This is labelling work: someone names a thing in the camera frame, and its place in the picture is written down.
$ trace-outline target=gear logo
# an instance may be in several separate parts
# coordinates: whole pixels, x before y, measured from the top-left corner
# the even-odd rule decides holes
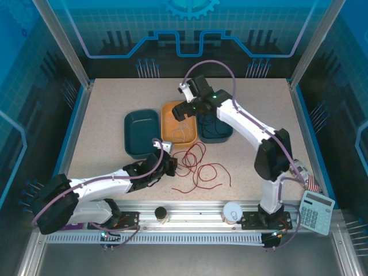
[[[171,12],[173,16],[179,16],[180,19],[188,20],[207,16],[207,12],[213,12],[214,5],[219,3],[219,0],[163,0],[165,11]]]

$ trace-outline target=speckled table surface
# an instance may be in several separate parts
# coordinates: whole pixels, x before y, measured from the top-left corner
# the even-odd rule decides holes
[[[96,79],[87,106],[82,128],[72,158],[69,178],[87,178],[111,173],[133,163],[124,150],[124,117],[138,109],[154,109],[169,101],[184,100],[177,87],[181,79]],[[208,79],[214,90],[231,93],[230,79]],[[237,101],[243,108],[275,128],[285,128],[290,133],[294,158],[311,168],[300,126],[285,79],[238,79]],[[195,189],[182,194],[172,188],[188,191],[193,187],[191,176],[165,176],[155,186],[129,194],[114,195],[117,200],[260,200],[260,177],[254,170],[256,152],[239,133],[234,132],[226,143],[207,144],[202,164],[221,163],[231,174],[232,187],[225,171],[219,169],[218,177],[201,185],[213,190]],[[211,168],[203,169],[203,177],[213,176]],[[302,187],[286,182],[282,192],[285,200],[300,200]]]

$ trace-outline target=small jar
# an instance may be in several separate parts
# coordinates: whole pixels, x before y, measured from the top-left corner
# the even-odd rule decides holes
[[[226,203],[221,213],[221,218],[223,219],[223,222],[227,224],[236,224],[237,221],[242,219],[242,216],[242,207],[235,202]]]
[[[155,216],[161,224],[168,222],[168,213],[164,207],[158,207],[155,210]]]

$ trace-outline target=dark green bowl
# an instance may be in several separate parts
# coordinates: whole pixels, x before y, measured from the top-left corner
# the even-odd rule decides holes
[[[160,138],[159,115],[152,109],[130,112],[124,118],[124,147],[134,159],[145,159],[157,148],[152,139]]]
[[[200,140],[206,144],[224,143],[233,133],[231,126],[212,115],[197,115],[197,127]]]

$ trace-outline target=calculator display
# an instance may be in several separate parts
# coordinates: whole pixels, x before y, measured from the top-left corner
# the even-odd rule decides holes
[[[325,200],[323,198],[320,198],[320,197],[318,197],[318,196],[316,196],[314,194],[308,193],[308,194],[306,194],[305,197],[308,197],[308,198],[310,198],[312,200],[318,201],[319,203],[322,203],[322,204],[325,204],[325,205],[328,205],[328,206],[331,206],[332,205],[332,202],[331,201]]]

